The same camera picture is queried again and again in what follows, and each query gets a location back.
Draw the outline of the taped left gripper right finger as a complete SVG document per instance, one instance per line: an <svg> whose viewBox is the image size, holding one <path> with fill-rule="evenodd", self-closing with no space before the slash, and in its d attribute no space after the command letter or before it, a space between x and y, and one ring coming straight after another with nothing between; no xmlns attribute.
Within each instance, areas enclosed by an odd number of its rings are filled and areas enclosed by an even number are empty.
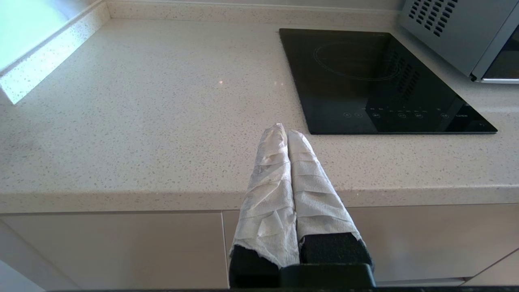
<svg viewBox="0 0 519 292"><path fill-rule="evenodd" d="M367 264L373 259L308 139L288 132L300 260L304 264Z"/></svg>

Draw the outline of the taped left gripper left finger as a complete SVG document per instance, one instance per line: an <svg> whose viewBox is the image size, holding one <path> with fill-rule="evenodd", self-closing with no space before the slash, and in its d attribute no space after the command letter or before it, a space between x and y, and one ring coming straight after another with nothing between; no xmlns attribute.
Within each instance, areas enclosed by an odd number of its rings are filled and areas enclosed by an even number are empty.
<svg viewBox="0 0 519 292"><path fill-rule="evenodd" d="M287 133L267 128L230 249L231 288L278 287L280 271L300 264Z"/></svg>

